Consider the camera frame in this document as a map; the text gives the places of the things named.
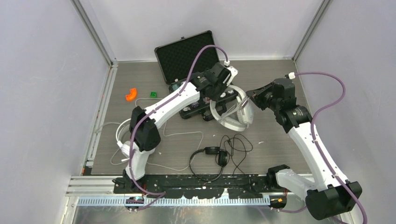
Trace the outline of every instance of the orange plastic piece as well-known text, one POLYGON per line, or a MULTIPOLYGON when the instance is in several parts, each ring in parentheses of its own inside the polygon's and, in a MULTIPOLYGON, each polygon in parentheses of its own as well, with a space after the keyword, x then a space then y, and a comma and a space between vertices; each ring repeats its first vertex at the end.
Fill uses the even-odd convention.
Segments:
POLYGON ((136 98, 137 96, 137 90, 136 88, 131 89, 131 93, 129 95, 126 95, 125 97, 127 98, 127 101, 132 101, 136 98))

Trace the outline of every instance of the wood grain surface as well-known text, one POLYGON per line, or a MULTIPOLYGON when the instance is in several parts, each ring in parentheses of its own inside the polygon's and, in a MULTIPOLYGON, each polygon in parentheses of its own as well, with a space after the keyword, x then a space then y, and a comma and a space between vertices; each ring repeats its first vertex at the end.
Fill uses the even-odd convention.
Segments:
MULTIPOLYGON (((265 61, 232 61, 232 66, 238 69, 239 74, 233 83, 245 91, 262 87, 275 78, 283 77, 284 74, 296 71, 291 60, 265 60, 265 61)), ((296 85, 297 103, 306 106, 305 96, 298 79, 296 85)), ((169 94, 161 70, 157 62, 129 62, 120 63, 115 78, 113 90, 108 105, 105 122, 122 122, 131 117, 134 101, 127 102, 125 95, 129 89, 137 89, 137 98, 149 98, 150 92, 155 91, 159 98, 169 94)), ((139 100, 138 105, 142 108, 155 103, 157 100, 139 100)), ((283 128, 276 123, 271 110, 261 111, 254 106, 254 123, 241 134, 246 136, 253 144, 253 151, 248 153, 240 168, 245 173, 266 173, 273 166, 287 164, 297 173, 309 173, 310 170, 292 139, 285 134, 283 128)), ((112 165, 110 158, 117 150, 115 131, 117 125, 103 127, 99 140, 92 174, 119 175, 125 168, 122 165, 112 165)), ((168 120, 166 133, 203 132, 204 138, 200 148, 218 146, 223 135, 232 137, 236 132, 226 129, 215 120, 203 121, 201 116, 190 119, 182 119, 179 114, 168 120)), ((189 157, 197 150, 201 140, 201 134, 184 134, 163 137, 156 151, 149 157, 150 163, 156 163, 175 169, 183 169, 188 165, 189 157)), ((234 161, 239 163, 244 157, 244 152, 236 152, 234 161)), ((113 163, 119 163, 125 157, 118 152, 113 163)), ((202 174, 214 174, 219 172, 219 166, 214 161, 214 156, 198 154, 192 163, 194 171, 202 174)), ((232 173, 235 166, 230 162, 224 173, 232 173)), ((147 165, 146 174, 190 174, 187 168, 184 171, 147 165)))

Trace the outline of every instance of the case lid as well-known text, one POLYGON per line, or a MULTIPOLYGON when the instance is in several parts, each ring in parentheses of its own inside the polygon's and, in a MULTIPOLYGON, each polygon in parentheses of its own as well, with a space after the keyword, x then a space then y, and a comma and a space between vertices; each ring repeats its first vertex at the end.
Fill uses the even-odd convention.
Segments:
MULTIPOLYGON (((154 52, 166 84, 172 84, 175 79, 187 78, 188 71, 197 53, 204 46, 210 44, 214 45, 214 40, 212 32, 208 30, 155 48, 154 52)), ((217 62, 219 62, 219 56, 216 49, 208 48, 201 54, 192 72, 205 71, 212 68, 217 62)))

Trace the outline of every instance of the white wall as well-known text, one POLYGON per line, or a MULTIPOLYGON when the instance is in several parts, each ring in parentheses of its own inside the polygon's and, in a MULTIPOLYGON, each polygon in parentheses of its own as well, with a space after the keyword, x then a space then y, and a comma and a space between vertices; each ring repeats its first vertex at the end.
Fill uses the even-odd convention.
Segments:
MULTIPOLYGON (((297 61, 299 71, 345 82, 345 99, 319 115, 318 131, 338 166, 361 184, 369 223, 395 222, 395 22, 394 0, 333 1, 297 61)), ((313 111, 341 91, 324 77, 303 84, 313 111)))
POLYGON ((231 58, 291 58, 321 1, 90 0, 90 3, 117 60, 134 61, 156 60, 155 47, 207 30, 213 32, 215 43, 231 58))
POLYGON ((70 0, 0 2, 0 223, 56 224, 108 66, 70 0))

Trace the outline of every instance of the open case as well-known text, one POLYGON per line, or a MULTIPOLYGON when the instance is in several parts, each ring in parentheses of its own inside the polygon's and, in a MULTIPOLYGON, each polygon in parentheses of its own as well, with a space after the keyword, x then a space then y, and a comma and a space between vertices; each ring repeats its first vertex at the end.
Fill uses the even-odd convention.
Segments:
MULTIPOLYGON (((187 78, 191 64, 197 53, 206 45, 214 45, 213 35, 210 30, 198 35, 184 38, 155 48, 161 72, 165 83, 170 85, 169 91, 177 90, 182 82, 187 78)), ((194 72, 203 72, 219 62, 216 49, 206 49, 197 60, 194 72)), ((235 100, 238 93, 226 91, 220 101, 216 102, 216 110, 221 115, 226 109, 226 103, 235 100)), ((206 121, 212 120, 213 116, 209 109, 210 99, 200 98, 199 101, 192 103, 179 112, 183 119, 188 119, 194 115, 201 114, 206 121)))

